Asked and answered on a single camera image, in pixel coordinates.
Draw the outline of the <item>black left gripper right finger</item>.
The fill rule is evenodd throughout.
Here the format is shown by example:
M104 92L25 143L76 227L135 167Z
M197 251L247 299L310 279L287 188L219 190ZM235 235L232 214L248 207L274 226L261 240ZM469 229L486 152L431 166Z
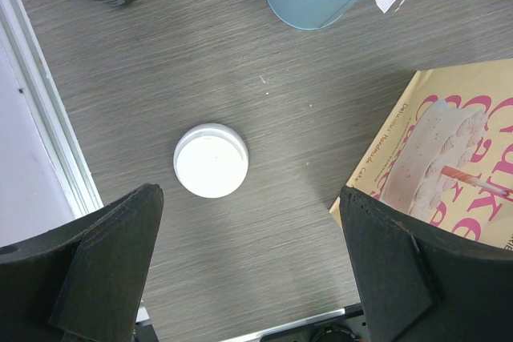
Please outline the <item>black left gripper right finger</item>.
M344 232L373 341L510 341L512 253L464 239L352 188Z

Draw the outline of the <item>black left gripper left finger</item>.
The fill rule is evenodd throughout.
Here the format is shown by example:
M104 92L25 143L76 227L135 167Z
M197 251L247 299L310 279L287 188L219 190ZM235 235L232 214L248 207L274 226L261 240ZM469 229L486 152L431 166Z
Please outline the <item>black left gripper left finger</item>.
M3 341L155 341L137 319L164 209L146 183L1 248Z

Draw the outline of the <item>pink kraft paper bag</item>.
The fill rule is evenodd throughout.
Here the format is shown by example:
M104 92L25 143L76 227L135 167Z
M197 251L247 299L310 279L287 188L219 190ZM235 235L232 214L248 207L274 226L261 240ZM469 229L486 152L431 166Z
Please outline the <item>pink kraft paper bag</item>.
M418 71L347 186L434 227L511 250L511 60Z

